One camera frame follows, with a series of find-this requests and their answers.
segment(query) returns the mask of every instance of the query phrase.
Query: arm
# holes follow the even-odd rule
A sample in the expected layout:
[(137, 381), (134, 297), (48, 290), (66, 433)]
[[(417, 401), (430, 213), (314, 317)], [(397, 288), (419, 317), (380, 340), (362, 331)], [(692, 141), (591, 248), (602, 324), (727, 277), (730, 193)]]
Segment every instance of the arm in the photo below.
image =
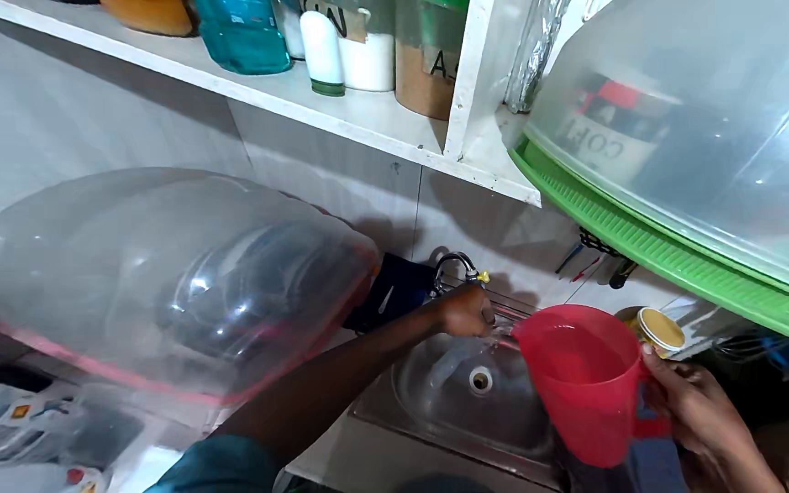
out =
[(721, 477), (736, 493), (784, 493), (714, 375), (704, 367), (663, 362), (647, 344), (642, 349), (657, 383), (649, 388), (649, 404), (672, 418), (674, 438), (699, 455), (707, 475)]
[(494, 320), (485, 291), (465, 285), (303, 363), (233, 413), (213, 435), (255, 439), (279, 465), (301, 454), (392, 363), (432, 335), (479, 336)]

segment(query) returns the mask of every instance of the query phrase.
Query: green tray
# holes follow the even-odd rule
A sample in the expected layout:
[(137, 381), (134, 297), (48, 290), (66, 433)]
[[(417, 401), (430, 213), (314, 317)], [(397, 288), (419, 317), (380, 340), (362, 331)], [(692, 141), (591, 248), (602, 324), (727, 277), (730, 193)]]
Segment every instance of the green tray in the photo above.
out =
[(789, 337), (789, 286), (716, 252), (619, 204), (565, 170), (528, 139), (510, 157), (539, 189), (602, 241), (678, 286)]

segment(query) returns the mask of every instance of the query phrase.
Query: hand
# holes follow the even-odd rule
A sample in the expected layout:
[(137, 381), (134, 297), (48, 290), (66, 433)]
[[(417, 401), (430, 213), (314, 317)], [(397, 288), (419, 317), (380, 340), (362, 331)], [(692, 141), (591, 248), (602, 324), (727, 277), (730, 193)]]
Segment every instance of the hand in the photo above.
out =
[(711, 372), (697, 365), (663, 362), (648, 344), (642, 352), (656, 379), (648, 385), (647, 404), (672, 418), (675, 440), (703, 455), (756, 448), (751, 431)]
[(426, 306), (438, 316), (439, 329), (450, 335), (487, 336), (495, 321), (486, 290), (474, 284), (462, 284)]

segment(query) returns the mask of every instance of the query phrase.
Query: red plastic pitcher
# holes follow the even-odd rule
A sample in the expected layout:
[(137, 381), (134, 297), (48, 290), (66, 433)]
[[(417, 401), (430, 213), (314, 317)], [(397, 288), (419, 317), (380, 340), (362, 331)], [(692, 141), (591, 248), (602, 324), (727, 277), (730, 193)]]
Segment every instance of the red plastic pitcher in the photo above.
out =
[(561, 304), (535, 313), (513, 335), (550, 419), (581, 461), (613, 467), (633, 437), (671, 434), (668, 420), (636, 417), (638, 383), (650, 374), (637, 337), (614, 316)]

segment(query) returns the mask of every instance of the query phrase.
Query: green sleeve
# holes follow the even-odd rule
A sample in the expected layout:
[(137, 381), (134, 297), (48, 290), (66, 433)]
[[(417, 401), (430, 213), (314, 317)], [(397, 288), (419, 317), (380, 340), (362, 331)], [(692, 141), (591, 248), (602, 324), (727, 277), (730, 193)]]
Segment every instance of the green sleeve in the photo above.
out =
[(215, 435), (193, 444), (146, 493), (267, 493), (278, 474), (256, 441)]

